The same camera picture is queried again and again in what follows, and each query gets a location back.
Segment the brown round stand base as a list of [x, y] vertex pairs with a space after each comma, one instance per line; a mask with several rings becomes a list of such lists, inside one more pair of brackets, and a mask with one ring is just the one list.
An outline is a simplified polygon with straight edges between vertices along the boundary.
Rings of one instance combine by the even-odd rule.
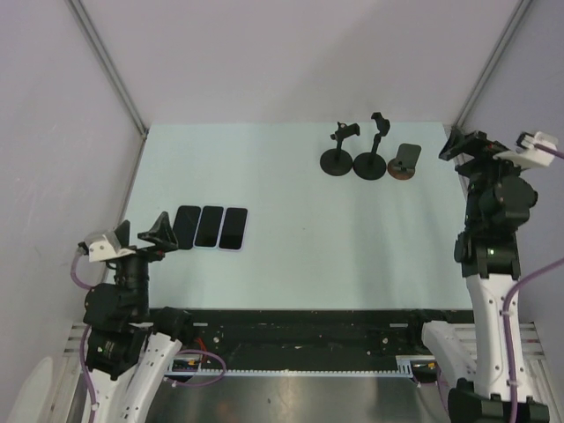
[[402, 143], [397, 149], [396, 156], [387, 165], [389, 175], [399, 181], [413, 178], [420, 153], [420, 145]]

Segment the black-screen blue-edged phone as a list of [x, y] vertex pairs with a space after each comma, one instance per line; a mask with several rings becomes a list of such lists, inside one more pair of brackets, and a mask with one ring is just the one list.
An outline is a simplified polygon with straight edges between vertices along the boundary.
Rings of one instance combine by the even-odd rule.
[[241, 207], [228, 207], [219, 237], [219, 248], [239, 251], [242, 248], [249, 211]]

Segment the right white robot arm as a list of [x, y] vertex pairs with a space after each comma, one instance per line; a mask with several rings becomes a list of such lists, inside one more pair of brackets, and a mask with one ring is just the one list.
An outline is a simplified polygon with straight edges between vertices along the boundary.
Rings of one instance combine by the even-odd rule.
[[467, 178], [464, 230], [456, 239], [460, 264], [471, 296], [476, 352], [462, 344], [453, 325], [418, 323], [406, 332], [416, 353], [433, 354], [449, 389], [448, 415], [453, 422], [547, 422], [549, 408], [534, 397], [527, 374], [518, 318], [521, 276], [516, 233], [538, 201], [523, 171], [548, 167], [561, 153], [558, 141], [543, 132], [524, 132], [517, 148], [488, 139], [486, 133], [453, 129], [440, 152]]

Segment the black smartphone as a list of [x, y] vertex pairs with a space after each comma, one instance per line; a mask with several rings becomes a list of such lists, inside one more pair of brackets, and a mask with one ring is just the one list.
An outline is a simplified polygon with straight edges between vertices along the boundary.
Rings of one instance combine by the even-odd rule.
[[201, 207], [196, 205], [181, 205], [178, 207], [174, 218], [173, 231], [178, 241], [179, 250], [193, 249], [201, 211]]

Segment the black phone stand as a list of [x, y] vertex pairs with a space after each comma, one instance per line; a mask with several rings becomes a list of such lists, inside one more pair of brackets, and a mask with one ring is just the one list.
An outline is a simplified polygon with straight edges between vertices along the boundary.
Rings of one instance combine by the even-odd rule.
[[380, 112], [374, 112], [371, 119], [375, 121], [377, 132], [374, 135], [373, 145], [370, 152], [363, 152], [353, 161], [353, 170], [359, 178], [366, 181], [376, 181], [381, 179], [387, 171], [387, 164], [384, 158], [378, 154], [378, 148], [382, 139], [390, 131], [390, 121]]
[[331, 176], [343, 176], [352, 170], [353, 158], [349, 152], [343, 150], [343, 142], [359, 134], [360, 126], [357, 123], [338, 122], [336, 131], [330, 135], [337, 146], [324, 152], [320, 158], [320, 166], [324, 173]]

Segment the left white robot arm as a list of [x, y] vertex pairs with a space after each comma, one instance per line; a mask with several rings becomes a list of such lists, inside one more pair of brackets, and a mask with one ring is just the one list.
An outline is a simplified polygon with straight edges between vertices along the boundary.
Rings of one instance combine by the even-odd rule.
[[111, 283], [91, 286], [85, 296], [80, 365], [89, 404], [85, 422], [144, 422], [173, 357], [190, 349], [190, 313], [165, 307], [149, 311], [149, 265], [178, 249], [167, 212], [130, 244], [130, 222], [92, 233], [78, 245], [92, 263], [114, 271]]

